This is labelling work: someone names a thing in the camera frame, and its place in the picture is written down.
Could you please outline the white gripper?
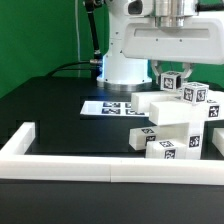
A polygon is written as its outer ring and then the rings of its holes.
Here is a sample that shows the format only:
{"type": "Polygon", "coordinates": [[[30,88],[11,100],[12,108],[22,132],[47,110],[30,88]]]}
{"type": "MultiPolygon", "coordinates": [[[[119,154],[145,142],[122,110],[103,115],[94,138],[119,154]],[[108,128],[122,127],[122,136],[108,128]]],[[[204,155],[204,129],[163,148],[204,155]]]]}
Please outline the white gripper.
{"type": "Polygon", "coordinates": [[[198,12],[197,0],[127,0],[123,54],[151,60],[159,83],[160,61],[182,62],[186,81],[193,64],[224,64],[224,10],[198,12]]]}

